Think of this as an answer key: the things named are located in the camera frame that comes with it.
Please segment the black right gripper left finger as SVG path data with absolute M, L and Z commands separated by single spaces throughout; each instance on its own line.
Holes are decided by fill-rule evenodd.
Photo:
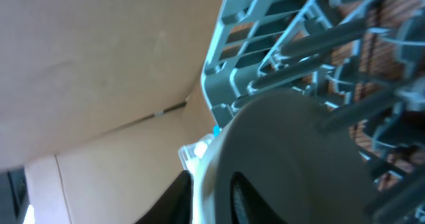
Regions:
M 149 211 L 135 224 L 190 224 L 192 220 L 193 180 L 182 171 Z

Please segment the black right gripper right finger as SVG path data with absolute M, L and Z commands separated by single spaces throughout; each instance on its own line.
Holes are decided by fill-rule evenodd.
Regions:
M 240 172 L 235 172 L 232 177 L 231 196 L 232 223 L 287 224 Z

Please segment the grey-green small bowl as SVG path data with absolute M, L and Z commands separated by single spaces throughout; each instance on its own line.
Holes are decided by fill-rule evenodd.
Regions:
M 325 132 L 329 111 L 291 90 L 249 102 L 210 143 L 194 178 L 196 223 L 232 223 L 231 181 L 242 173 L 287 223 L 370 223 L 377 196 L 348 130 Z

